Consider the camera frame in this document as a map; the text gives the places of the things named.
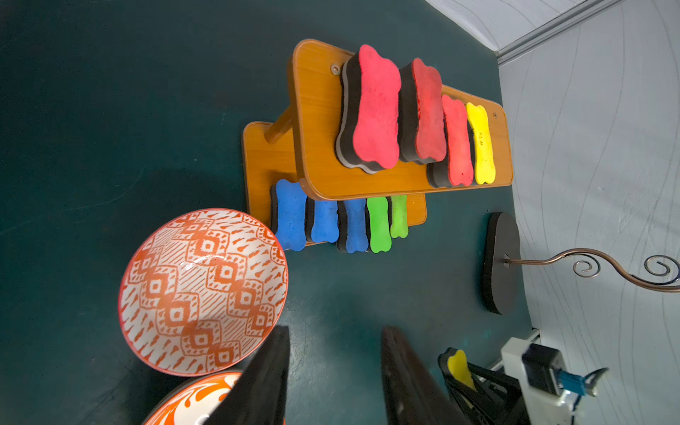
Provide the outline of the yellow eraser top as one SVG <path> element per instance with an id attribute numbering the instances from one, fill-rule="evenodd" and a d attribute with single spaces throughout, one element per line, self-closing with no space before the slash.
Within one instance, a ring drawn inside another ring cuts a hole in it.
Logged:
<path id="1" fill-rule="evenodd" d="M 479 185 L 494 183 L 496 168 L 487 111 L 483 106 L 475 106 L 472 103 L 466 104 L 466 110 L 473 134 L 476 183 Z"/>
<path id="2" fill-rule="evenodd" d="M 467 355 L 462 350 L 454 349 L 444 361 L 446 371 L 458 382 L 475 391 L 476 386 L 469 370 Z"/>

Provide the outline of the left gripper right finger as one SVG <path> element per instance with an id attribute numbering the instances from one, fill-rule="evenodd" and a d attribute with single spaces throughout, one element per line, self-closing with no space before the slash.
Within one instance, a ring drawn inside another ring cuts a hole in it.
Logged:
<path id="1" fill-rule="evenodd" d="M 381 331 L 381 376 L 389 424 L 469 424 L 397 327 Z"/>

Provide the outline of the red eraser top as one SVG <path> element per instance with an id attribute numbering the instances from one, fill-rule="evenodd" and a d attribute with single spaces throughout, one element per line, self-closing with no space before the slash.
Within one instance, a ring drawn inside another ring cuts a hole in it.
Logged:
<path id="1" fill-rule="evenodd" d="M 442 80 L 435 67 L 415 58 L 400 69 L 400 160 L 430 164 L 446 157 Z"/>
<path id="2" fill-rule="evenodd" d="M 442 95 L 446 157 L 427 166 L 429 183 L 434 188 L 469 187 L 474 180 L 468 113 L 459 99 Z"/>

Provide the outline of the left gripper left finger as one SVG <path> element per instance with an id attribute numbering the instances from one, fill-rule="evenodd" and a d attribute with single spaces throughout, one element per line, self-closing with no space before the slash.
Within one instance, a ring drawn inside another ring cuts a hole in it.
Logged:
<path id="1" fill-rule="evenodd" d="M 290 331 L 276 326 L 208 424 L 283 424 L 290 368 Z"/>

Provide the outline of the orange wooden two-tier shelf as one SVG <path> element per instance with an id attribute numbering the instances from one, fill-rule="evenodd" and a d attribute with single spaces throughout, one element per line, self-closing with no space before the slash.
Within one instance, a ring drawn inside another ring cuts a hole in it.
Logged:
<path id="1" fill-rule="evenodd" d="M 442 95 L 483 106 L 489 118 L 496 168 L 494 183 L 469 187 L 434 188 L 427 176 L 428 164 L 403 162 L 374 175 L 346 168 L 336 157 L 343 89 L 342 66 L 356 52 L 340 50 L 324 42 L 300 42 L 289 64 L 290 106 L 273 123 L 253 122 L 244 129 L 244 167 L 249 213 L 271 228 L 271 188 L 279 180 L 298 182 L 307 198 L 345 201 L 407 195 L 408 226 L 423 222 L 423 203 L 431 192 L 460 191 L 508 186 L 513 167 L 506 115 L 499 104 L 444 86 Z"/>

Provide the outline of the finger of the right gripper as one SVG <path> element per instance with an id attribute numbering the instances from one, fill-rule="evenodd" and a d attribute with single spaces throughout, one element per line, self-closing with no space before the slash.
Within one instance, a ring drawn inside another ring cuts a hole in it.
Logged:
<path id="1" fill-rule="evenodd" d="M 441 353 L 437 363 L 451 400 L 467 419 L 472 424 L 523 424 L 523 396 L 518 380 L 467 362 L 476 386 L 473 391 L 446 371 L 444 361 L 454 349 Z"/>

